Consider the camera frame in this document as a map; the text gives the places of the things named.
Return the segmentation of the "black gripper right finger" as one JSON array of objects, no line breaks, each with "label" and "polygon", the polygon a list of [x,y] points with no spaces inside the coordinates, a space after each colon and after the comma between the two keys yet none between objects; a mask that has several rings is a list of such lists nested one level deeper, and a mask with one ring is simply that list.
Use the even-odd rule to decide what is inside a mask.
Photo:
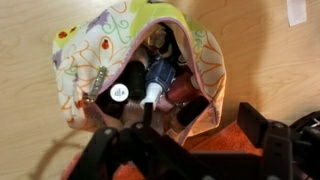
[{"label": "black gripper right finger", "polygon": [[240,103],[237,124],[263,150],[262,180],[320,180],[319,118],[315,111],[286,125],[267,120],[247,102]]}]

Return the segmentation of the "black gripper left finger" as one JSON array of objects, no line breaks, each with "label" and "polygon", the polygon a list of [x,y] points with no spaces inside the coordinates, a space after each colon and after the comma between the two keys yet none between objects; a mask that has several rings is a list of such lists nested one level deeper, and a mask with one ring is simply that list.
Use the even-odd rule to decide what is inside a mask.
[{"label": "black gripper left finger", "polygon": [[147,180],[200,180],[198,161],[168,136],[151,128],[153,105],[143,119],[118,131],[97,130],[66,180],[112,180],[121,165],[133,162]]}]

